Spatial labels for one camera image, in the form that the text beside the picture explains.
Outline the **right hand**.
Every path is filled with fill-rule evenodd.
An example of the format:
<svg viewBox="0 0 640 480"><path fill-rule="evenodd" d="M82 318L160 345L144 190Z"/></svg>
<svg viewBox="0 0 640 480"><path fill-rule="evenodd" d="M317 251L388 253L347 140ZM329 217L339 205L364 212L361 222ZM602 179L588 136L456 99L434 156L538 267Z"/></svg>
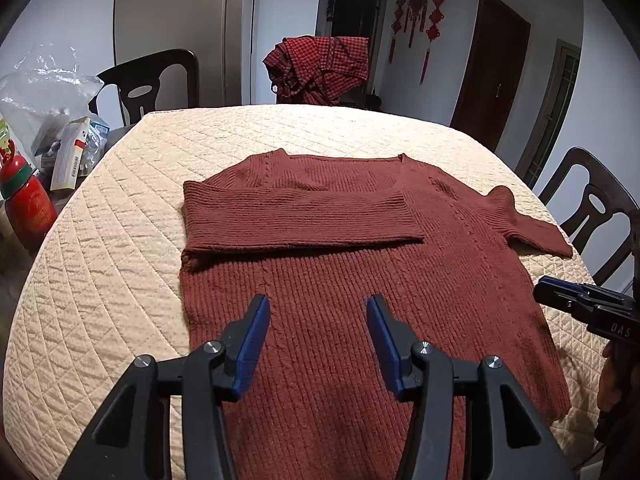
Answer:
<svg viewBox="0 0 640 480"><path fill-rule="evenodd" d="M609 341L603 351L605 358L599 379L597 406L609 412L626 394L632 402L639 402L639 353Z"/></svg>

